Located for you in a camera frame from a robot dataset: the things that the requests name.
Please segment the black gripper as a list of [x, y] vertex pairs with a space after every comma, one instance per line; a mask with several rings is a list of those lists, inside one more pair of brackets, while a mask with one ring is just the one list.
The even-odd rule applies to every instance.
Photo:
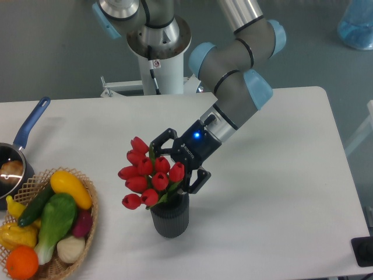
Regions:
[[[168, 141], [173, 140], [170, 148], [163, 148]], [[195, 121], [179, 138], [176, 130], [167, 128], [157, 138], [151, 141], [149, 156], [151, 159], [169, 155], [175, 162], [180, 162], [187, 171], [180, 183], [179, 194], [196, 194], [210, 179], [211, 172], [201, 165], [212, 155], [222, 143], [217, 140], [200, 120]], [[197, 178], [191, 183], [192, 170], [196, 170]]]

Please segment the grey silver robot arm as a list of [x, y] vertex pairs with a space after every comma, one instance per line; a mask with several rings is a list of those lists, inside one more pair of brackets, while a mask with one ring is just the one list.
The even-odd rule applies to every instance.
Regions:
[[[202, 43], [188, 62], [193, 77], [217, 100], [183, 135], [168, 129], [151, 144], [155, 155], [184, 164], [180, 194], [200, 190], [210, 177], [203, 162], [272, 97], [272, 88], [253, 67], [286, 44], [283, 26], [265, 19], [257, 1], [220, 1], [219, 6], [234, 41], [222, 49]], [[191, 31], [175, 14], [173, 1], [96, 1], [92, 9], [109, 36], [126, 38], [138, 58], [144, 94], [186, 92], [184, 52]]]

